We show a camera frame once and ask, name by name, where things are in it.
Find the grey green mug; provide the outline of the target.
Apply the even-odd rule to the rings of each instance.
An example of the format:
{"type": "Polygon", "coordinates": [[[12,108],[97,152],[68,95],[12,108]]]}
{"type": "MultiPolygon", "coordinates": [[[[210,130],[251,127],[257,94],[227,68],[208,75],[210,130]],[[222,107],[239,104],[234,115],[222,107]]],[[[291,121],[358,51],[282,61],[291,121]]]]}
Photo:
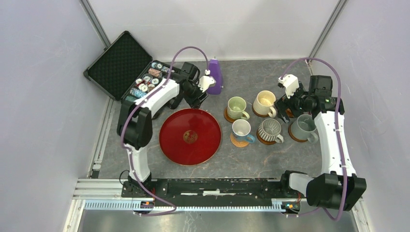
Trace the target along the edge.
{"type": "Polygon", "coordinates": [[[292,134],[300,140],[308,140],[314,144],[319,140],[317,127],[311,115],[303,114],[292,123],[292,134]]]}

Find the light green mug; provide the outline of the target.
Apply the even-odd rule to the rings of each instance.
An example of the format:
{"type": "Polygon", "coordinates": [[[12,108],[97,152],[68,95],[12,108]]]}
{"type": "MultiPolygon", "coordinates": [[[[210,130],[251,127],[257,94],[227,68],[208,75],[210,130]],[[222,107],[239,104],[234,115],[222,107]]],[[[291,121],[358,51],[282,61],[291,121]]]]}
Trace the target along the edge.
{"type": "Polygon", "coordinates": [[[246,112],[247,102],[241,97],[232,97],[228,100],[227,116],[232,120],[250,119],[250,115],[246,112]]]}

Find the red round tray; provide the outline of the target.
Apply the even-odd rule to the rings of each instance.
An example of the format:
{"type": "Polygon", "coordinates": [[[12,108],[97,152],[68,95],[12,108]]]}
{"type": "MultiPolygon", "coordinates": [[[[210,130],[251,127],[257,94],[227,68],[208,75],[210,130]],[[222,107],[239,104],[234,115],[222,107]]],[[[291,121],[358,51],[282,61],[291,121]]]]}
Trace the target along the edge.
{"type": "Polygon", "coordinates": [[[217,152],[222,138],[218,121],[200,109],[182,109],[170,115],[159,133],[163,154],[179,165],[204,163],[217,152]]]}

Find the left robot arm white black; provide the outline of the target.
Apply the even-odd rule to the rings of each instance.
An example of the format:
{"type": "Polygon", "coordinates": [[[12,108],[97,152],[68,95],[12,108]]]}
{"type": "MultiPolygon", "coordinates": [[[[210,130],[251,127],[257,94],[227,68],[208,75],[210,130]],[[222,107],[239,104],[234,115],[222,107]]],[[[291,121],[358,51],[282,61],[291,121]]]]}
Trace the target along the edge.
{"type": "Polygon", "coordinates": [[[215,84],[211,71],[205,69],[202,77],[191,78],[189,74],[168,72],[158,86],[136,101],[121,105],[117,133],[127,151],[130,172],[129,181],[140,197],[148,196],[152,184],[147,181],[151,171],[147,163],[146,146],[153,135],[152,118],[169,101],[179,104],[181,100],[193,109],[200,108],[208,97],[207,89],[215,84]]]}

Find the black poker chip case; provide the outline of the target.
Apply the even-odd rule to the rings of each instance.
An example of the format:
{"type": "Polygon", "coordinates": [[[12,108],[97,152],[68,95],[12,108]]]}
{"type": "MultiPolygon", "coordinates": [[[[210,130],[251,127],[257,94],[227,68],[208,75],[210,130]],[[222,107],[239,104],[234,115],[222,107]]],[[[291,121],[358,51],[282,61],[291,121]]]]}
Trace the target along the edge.
{"type": "Polygon", "coordinates": [[[187,69],[171,68],[153,57],[137,42],[130,32],[123,32],[84,71],[84,76],[121,103],[121,116],[125,120],[135,108],[134,101],[144,97],[166,79],[188,77],[187,69]]]}

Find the blue mug white inside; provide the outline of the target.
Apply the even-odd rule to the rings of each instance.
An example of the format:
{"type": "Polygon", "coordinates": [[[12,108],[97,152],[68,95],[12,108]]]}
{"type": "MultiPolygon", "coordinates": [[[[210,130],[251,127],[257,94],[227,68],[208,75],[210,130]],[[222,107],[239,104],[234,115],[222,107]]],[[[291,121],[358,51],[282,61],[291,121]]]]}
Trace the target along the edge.
{"type": "Polygon", "coordinates": [[[255,137],[250,134],[251,125],[244,119],[237,119],[232,124],[233,137],[238,142],[254,143],[255,137]]]}

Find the cream yellow mug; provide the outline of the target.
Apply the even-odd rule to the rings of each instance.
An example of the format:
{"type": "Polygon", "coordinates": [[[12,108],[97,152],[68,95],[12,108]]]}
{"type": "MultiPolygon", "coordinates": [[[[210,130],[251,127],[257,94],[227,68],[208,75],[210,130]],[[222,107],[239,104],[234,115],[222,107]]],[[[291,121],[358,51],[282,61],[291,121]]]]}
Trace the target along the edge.
{"type": "Polygon", "coordinates": [[[277,111],[274,108],[275,101],[276,96],[273,92],[263,90],[258,93],[252,106],[257,113],[261,115],[269,115],[269,117],[275,118],[277,116],[277,111]]]}

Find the woven rattan coaster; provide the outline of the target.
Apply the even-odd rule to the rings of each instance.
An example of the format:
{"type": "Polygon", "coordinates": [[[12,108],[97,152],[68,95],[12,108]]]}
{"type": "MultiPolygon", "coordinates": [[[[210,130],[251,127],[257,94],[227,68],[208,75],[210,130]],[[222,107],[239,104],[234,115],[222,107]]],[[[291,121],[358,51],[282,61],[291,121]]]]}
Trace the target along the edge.
{"type": "Polygon", "coordinates": [[[243,147],[246,147],[246,146],[249,145],[249,142],[247,142],[247,141],[238,141],[238,140],[236,140],[233,133],[230,134],[230,140],[231,140],[231,142],[234,146],[239,147],[239,148],[243,148],[243,147]]]}

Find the brown wooden coaster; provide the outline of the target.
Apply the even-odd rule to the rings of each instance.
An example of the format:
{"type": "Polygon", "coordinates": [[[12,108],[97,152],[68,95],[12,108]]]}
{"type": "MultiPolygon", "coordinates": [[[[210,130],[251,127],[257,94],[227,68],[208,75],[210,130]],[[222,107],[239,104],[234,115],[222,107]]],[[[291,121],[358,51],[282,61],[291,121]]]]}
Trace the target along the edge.
{"type": "Polygon", "coordinates": [[[253,107],[252,107],[252,111],[258,117],[269,117],[269,115],[261,115],[261,114],[257,113],[253,107]]]}
{"type": "Polygon", "coordinates": [[[258,133],[257,133],[256,135],[257,135],[257,139],[258,139],[262,144],[264,144],[264,145],[274,145],[274,144],[277,143],[277,142],[275,142],[275,141],[269,142],[269,141],[263,140],[258,133]]]}
{"type": "Polygon", "coordinates": [[[230,118],[229,116],[228,116],[228,108],[225,108],[224,109],[224,118],[228,121],[228,122],[230,122],[230,123],[233,123],[235,120],[234,119],[232,119],[232,118],[230,118]]]}
{"type": "Polygon", "coordinates": [[[287,115],[289,118],[294,118],[294,115],[293,115],[293,113],[291,112],[290,108],[286,109],[285,112],[286,112],[286,115],[287,115]]]}
{"type": "Polygon", "coordinates": [[[296,137],[294,137],[294,135],[292,134],[291,127],[292,127],[292,124],[288,127],[288,134],[294,141],[299,142],[299,143],[305,143],[305,142],[308,141],[308,140],[300,140],[300,139],[297,139],[296,137]]]}

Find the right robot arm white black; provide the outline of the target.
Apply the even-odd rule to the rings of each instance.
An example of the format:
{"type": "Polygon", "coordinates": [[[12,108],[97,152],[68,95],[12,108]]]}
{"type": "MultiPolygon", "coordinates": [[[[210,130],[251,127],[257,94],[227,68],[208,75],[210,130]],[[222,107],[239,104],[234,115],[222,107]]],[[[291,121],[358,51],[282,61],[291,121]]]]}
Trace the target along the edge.
{"type": "Polygon", "coordinates": [[[349,157],[344,135],[344,107],[342,100],[332,96],[333,81],[330,76],[313,75],[308,90],[292,74],[278,79],[278,86],[285,90],[274,106],[278,118],[296,126],[290,116],[300,119],[310,116],[314,131],[304,138],[294,132],[290,136],[297,141],[319,141],[322,155],[322,173],[317,177],[286,171],[281,177],[279,191],[285,197],[297,192],[303,194],[310,206],[350,211],[366,190],[366,180],[357,176],[349,157]]]}

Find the grey ribbed mug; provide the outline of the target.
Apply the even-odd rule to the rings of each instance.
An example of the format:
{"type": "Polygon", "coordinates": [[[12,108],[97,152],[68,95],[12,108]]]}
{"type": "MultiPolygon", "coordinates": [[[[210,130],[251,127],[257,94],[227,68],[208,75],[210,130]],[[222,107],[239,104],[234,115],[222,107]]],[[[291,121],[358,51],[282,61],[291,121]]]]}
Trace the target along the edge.
{"type": "Polygon", "coordinates": [[[257,133],[265,141],[284,142],[284,137],[281,135],[281,124],[273,118],[265,119],[259,125],[257,133]]]}

